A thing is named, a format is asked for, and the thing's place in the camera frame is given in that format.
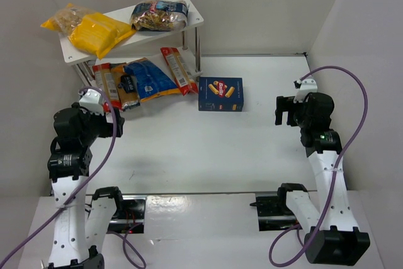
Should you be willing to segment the blue and orange pasta bag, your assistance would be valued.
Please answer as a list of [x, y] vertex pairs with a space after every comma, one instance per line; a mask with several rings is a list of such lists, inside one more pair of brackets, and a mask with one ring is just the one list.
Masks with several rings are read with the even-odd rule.
[[177, 84], [145, 57], [125, 64], [123, 70], [135, 78], [142, 103], [160, 96], [181, 93]]

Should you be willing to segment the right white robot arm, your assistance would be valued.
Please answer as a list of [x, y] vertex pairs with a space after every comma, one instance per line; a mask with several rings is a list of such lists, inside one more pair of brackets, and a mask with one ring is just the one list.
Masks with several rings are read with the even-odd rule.
[[300, 128], [300, 140], [315, 176], [319, 206], [307, 189], [284, 183], [278, 189], [283, 206], [296, 217], [304, 232], [303, 253], [311, 264], [354, 266], [370, 247], [368, 233], [360, 231], [348, 199], [343, 171], [343, 146], [331, 129], [333, 99], [323, 93], [308, 93], [302, 100], [279, 96], [275, 124]]

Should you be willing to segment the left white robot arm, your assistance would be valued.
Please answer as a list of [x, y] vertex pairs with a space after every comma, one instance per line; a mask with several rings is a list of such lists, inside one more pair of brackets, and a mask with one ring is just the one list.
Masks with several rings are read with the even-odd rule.
[[104, 268], [101, 253], [111, 218], [123, 201], [116, 186], [100, 188], [86, 210], [86, 180], [92, 159], [90, 147], [97, 138], [118, 138], [124, 119], [113, 110], [115, 122], [106, 116], [73, 105], [54, 115], [56, 136], [47, 167], [55, 206], [54, 238], [49, 268]]

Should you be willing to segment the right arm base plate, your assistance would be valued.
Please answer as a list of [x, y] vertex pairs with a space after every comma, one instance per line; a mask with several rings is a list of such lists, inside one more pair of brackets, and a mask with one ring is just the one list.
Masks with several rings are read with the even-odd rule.
[[256, 209], [259, 231], [282, 231], [297, 223], [292, 212], [281, 207], [277, 194], [256, 194], [255, 198], [249, 205]]

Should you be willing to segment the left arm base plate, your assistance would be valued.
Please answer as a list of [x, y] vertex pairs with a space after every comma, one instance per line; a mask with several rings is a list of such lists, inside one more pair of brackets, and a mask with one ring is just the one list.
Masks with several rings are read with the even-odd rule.
[[130, 228], [130, 234], [144, 233], [146, 197], [139, 195], [124, 195], [121, 206], [113, 215], [108, 231], [125, 234]]

